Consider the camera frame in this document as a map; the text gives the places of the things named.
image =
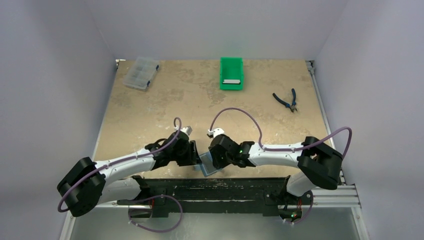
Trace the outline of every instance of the pliers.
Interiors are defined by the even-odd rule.
[[[272,94],[272,96],[275,98],[275,100],[277,100],[280,104],[282,104],[282,105],[284,105],[286,108],[289,108],[290,109],[290,111],[292,112],[292,113],[294,113],[295,112],[295,110],[296,110],[296,112],[298,111],[298,109],[296,108],[296,92],[295,92],[295,89],[294,88],[292,88],[291,89],[291,93],[293,94],[293,101],[291,102],[291,105],[290,104],[288,104],[287,102],[285,102],[285,101],[283,101],[283,100],[281,100],[275,93],[273,93]]]

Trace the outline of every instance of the metal frame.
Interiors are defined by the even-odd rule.
[[[324,110],[323,101],[321,100],[320,91],[318,90],[317,80],[315,79],[314,61],[306,61],[306,66],[307,66],[307,70],[309,71],[312,83],[313,83],[313,88],[315,89],[316,98],[318,99],[319,108],[321,109],[321,115],[322,115],[322,119],[324,120],[325,129],[327,130],[327,134],[330,134],[331,130],[330,130],[329,121],[327,120],[326,111]],[[330,142],[331,142],[332,147],[334,149],[336,149],[336,147],[334,145],[333,138],[330,138]],[[340,171],[340,179],[342,181],[342,184],[346,185],[344,174],[343,174],[342,170]],[[357,198],[357,201],[358,201],[358,207],[352,207],[351,208],[352,214],[354,216],[354,222],[355,222],[356,230],[357,230],[359,238],[361,240],[369,240],[370,237],[369,237],[369,234],[368,234],[368,231],[367,231],[367,227],[364,223],[364,218],[362,217],[361,202],[359,201],[358,192],[357,192],[355,185],[352,185],[352,187],[354,188],[354,191],[356,192],[356,198]]]
[[[117,59],[117,65],[119,65],[119,61],[124,61],[121,59]],[[325,129],[328,134],[331,133],[329,122],[327,120],[327,115],[324,110],[323,102],[321,100],[320,92],[318,90],[317,81],[315,79],[315,68],[313,67],[313,61],[306,61],[307,69],[310,73],[311,80],[313,83],[313,87],[315,89],[316,97],[319,103],[319,108],[321,110],[322,119],[325,124]],[[103,121],[100,126],[100,131],[97,137],[97,141],[94,147],[93,155],[95,156],[97,151],[97,146],[99,143],[100,134],[102,132]],[[333,138],[330,138],[330,144],[334,148]],[[363,220],[361,203],[358,197],[357,189],[354,185],[346,185],[343,171],[340,171],[340,179],[342,185],[338,186],[336,190],[326,190],[322,188],[316,188],[313,190],[314,200],[313,207],[314,208],[350,208],[352,211],[352,215],[354,216],[355,226],[358,232],[358,236],[361,240],[369,240],[369,234],[366,229],[366,225]],[[289,208],[296,208],[295,205],[289,205]],[[96,208],[129,208],[129,209],[149,209],[149,206],[146,205],[118,205],[117,201],[111,201],[102,203],[96,206]],[[60,235],[60,240],[70,240],[71,234],[75,224],[75,217],[71,215],[70,212],[66,214],[65,222],[63,224],[62,232]]]

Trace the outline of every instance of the white enclosure wall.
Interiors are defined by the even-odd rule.
[[[3,0],[0,22],[0,239],[58,239],[56,186],[93,153],[116,63],[83,0]]]
[[[117,59],[314,59],[348,0],[87,0]]]
[[[316,60],[331,129],[374,240],[424,235],[424,1],[351,0]],[[342,150],[345,136],[335,138]]]

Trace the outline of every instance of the plastic organizer box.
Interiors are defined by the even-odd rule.
[[[127,87],[147,91],[159,69],[159,61],[152,58],[137,57],[126,74],[123,84]]]

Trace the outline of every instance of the green bin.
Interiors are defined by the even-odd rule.
[[[245,74],[240,57],[221,57],[219,88],[221,90],[242,90]]]

